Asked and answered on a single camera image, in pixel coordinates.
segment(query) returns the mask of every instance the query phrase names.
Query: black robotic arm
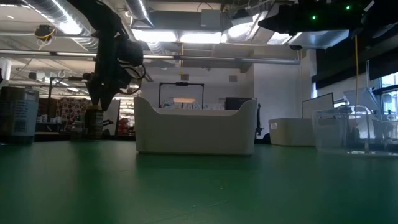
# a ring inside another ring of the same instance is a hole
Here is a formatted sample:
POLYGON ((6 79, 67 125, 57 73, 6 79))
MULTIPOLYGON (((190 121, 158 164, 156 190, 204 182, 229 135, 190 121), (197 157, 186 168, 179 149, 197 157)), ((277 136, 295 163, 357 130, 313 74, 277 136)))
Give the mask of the black robotic arm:
POLYGON ((142 76, 134 67, 143 63, 142 48, 138 43, 129 40, 121 18, 105 3, 99 0, 68 0, 88 19, 96 30, 93 37, 98 38, 98 51, 95 59, 94 73, 83 75, 87 79, 87 89, 91 102, 97 105, 101 102, 106 111, 115 94, 121 88, 127 88, 132 78, 141 79, 142 76), (134 71, 131 75, 126 67, 134 71))

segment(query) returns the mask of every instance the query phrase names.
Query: computer monitor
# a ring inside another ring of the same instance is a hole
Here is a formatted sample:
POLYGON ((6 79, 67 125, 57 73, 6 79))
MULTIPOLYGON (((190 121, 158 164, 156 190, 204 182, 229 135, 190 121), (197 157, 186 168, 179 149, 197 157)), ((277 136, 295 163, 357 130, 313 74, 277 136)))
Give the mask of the computer monitor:
POLYGON ((239 98, 239 97, 226 97, 225 98, 225 109, 226 110, 238 110, 244 102, 251 100, 252 98, 239 98))
POLYGON ((315 111, 327 110, 334 107, 333 93, 318 96, 302 102, 303 118, 312 118, 315 111))

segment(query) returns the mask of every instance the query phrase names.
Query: wall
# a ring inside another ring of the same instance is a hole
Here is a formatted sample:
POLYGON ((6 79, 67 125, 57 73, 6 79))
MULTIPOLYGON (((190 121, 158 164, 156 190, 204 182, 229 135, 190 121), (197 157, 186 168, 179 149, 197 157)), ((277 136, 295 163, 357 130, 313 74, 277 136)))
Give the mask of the wall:
MULTIPOLYGON (((160 82, 180 82, 179 73, 186 73, 190 75, 189 83, 204 83, 205 84, 205 104, 223 103, 226 97, 250 97, 248 93, 248 86, 246 85, 246 74, 241 73, 239 69, 222 69, 214 68, 211 70, 202 68, 168 68, 161 70, 159 68, 148 68, 148 73, 154 79, 154 83, 144 82, 141 87, 142 97, 147 99, 153 107, 158 107, 159 102, 159 83, 160 82), (229 83, 229 76, 237 75, 237 83, 229 83)), ((191 93, 191 95, 198 95, 201 98, 201 91, 198 88, 191 93)))
MULTIPOLYGON (((358 88, 366 87, 366 74, 361 74, 358 79, 358 88)), ((368 87, 373 87, 374 82, 369 82, 368 87)), ((324 88, 318 89, 318 95, 322 96, 328 93, 333 93, 333 97, 335 100, 342 99, 344 97, 344 92, 349 90, 355 90, 356 87, 356 77, 347 78, 338 83, 334 83, 332 85, 326 86, 324 88)))
POLYGON ((270 119, 302 117, 302 101, 311 98, 311 76, 316 70, 315 50, 303 52, 300 65, 254 64, 248 70, 247 94, 261 104, 262 135, 269 132, 270 119))
POLYGON ((263 135, 268 121, 276 118, 300 118, 302 82, 300 65, 254 65, 254 97, 261 104, 263 135))

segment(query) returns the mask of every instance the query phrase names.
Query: box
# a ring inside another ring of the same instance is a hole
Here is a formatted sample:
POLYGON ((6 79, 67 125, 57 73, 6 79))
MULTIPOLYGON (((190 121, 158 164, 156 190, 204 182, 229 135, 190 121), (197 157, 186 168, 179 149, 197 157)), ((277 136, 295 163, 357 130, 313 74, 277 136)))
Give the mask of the box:
POLYGON ((315 146, 312 121, 308 118, 278 118, 268 121, 271 144, 315 146))

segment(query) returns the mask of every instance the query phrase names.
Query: desk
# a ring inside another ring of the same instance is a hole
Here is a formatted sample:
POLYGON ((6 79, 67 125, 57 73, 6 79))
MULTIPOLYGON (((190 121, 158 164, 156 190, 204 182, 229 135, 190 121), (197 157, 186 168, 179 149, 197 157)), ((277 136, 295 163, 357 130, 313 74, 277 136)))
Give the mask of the desk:
POLYGON ((397 223, 398 160, 256 145, 137 154, 131 141, 0 146, 0 223, 397 223))

